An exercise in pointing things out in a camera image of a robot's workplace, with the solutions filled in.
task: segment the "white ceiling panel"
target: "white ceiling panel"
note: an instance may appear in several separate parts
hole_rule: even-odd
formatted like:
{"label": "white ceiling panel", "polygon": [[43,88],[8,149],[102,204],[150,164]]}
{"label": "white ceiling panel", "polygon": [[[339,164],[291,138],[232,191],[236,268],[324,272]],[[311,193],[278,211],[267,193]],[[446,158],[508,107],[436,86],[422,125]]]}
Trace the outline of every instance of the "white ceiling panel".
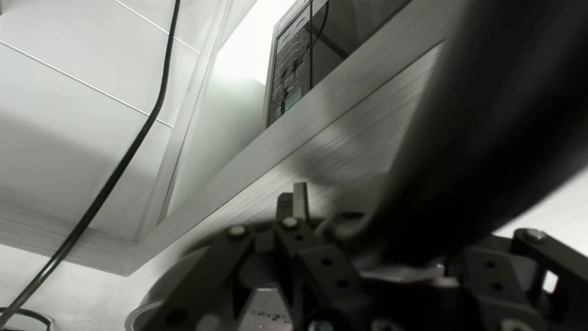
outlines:
{"label": "white ceiling panel", "polygon": [[[166,40],[163,29],[115,0],[5,0],[0,18],[0,42],[146,114],[157,99]],[[170,103],[161,116],[168,125],[197,59],[192,48],[177,44]]]}
{"label": "white ceiling panel", "polygon": [[[78,221],[146,116],[0,46],[0,209]],[[172,129],[157,123],[96,228],[133,237]]]}
{"label": "white ceiling panel", "polygon": [[[170,20],[175,0],[118,0],[137,15],[164,31],[170,31]],[[220,0],[183,0],[177,35],[194,50],[203,51],[214,16],[221,7]]]}

